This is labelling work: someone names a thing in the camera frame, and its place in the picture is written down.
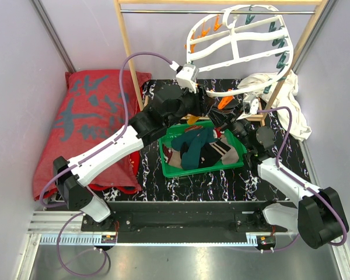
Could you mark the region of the orange clip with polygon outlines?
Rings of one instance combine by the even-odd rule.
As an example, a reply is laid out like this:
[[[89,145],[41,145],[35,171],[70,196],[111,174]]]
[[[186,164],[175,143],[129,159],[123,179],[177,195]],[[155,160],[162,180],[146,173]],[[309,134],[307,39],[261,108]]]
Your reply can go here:
[[[233,99],[234,99],[233,96],[223,97],[218,104],[218,109],[223,110]]]

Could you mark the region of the dark teal sock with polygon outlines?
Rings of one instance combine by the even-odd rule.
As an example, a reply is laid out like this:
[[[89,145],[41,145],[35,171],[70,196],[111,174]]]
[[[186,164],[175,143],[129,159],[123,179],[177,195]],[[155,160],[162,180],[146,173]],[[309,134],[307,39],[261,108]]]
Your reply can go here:
[[[171,147],[180,152],[182,169],[194,170],[199,167],[201,149],[205,144],[214,140],[214,129],[212,127],[202,127],[189,130],[172,139]]]

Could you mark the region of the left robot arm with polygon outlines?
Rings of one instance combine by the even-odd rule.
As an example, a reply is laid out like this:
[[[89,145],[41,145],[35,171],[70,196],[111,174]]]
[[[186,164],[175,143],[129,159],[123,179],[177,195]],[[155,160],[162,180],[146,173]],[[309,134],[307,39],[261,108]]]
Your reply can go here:
[[[90,216],[100,230],[110,230],[114,225],[110,208],[87,186],[122,158],[165,136],[167,129],[186,115],[206,116],[215,102],[214,92],[201,85],[197,85],[195,92],[166,85],[155,93],[142,111],[108,139],[69,160],[62,156],[55,159],[55,185],[66,207]]]

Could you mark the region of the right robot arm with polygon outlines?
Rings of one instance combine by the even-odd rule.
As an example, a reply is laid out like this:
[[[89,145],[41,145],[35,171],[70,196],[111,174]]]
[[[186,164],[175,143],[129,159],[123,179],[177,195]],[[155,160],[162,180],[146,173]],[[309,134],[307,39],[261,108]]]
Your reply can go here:
[[[273,225],[296,232],[311,248],[346,243],[349,225],[337,191],[318,187],[289,170],[273,153],[275,133],[268,126],[252,129],[241,105],[217,108],[208,117],[216,128],[231,132],[247,149],[244,164],[260,179],[270,183],[294,203],[290,208],[270,202],[253,216],[256,229],[266,231]]]

